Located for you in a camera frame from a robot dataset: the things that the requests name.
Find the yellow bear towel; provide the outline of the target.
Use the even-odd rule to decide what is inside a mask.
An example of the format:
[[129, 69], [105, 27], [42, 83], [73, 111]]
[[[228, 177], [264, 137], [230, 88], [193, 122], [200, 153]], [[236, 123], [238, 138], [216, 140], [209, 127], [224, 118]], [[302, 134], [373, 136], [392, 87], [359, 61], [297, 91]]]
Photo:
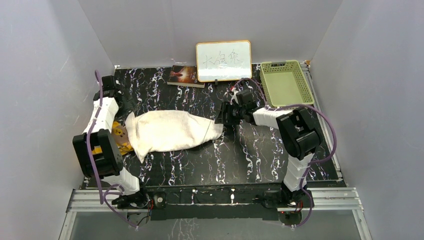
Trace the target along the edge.
[[128, 137], [127, 129], [118, 121], [113, 122], [111, 131], [107, 132], [106, 140], [110, 144], [114, 142], [122, 156], [134, 151]]

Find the white towel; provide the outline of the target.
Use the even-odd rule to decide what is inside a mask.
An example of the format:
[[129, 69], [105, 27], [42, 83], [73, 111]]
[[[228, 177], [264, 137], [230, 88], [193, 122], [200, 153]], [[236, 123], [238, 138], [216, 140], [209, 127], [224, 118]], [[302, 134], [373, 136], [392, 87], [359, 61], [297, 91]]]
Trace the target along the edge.
[[154, 110], [139, 116], [131, 112], [124, 125], [141, 163], [148, 153], [191, 149], [218, 139], [224, 130], [223, 124], [182, 110]]

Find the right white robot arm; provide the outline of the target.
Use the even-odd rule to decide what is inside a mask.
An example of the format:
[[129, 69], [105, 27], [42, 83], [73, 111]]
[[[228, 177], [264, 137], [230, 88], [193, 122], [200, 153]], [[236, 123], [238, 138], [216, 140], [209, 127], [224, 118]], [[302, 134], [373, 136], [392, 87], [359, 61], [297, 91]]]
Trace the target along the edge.
[[258, 106], [253, 94], [249, 90], [242, 90], [236, 92], [230, 101], [221, 103], [215, 123], [235, 126], [241, 121], [279, 131], [289, 155], [280, 196], [286, 206], [295, 207], [306, 194], [306, 173], [316, 148], [323, 141], [308, 110], [297, 107], [285, 113], [269, 106]]

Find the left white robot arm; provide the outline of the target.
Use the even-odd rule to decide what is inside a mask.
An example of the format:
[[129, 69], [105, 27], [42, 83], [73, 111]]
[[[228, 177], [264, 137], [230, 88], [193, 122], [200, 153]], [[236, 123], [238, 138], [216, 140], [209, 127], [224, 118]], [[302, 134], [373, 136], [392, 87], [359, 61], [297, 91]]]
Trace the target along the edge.
[[99, 91], [93, 97], [93, 111], [84, 131], [73, 137], [72, 145], [80, 168], [86, 178], [114, 186], [137, 208], [149, 203], [149, 194], [141, 188], [140, 180], [124, 168], [123, 154], [114, 134], [115, 116], [135, 109], [129, 91], [113, 75], [101, 77], [95, 73]]

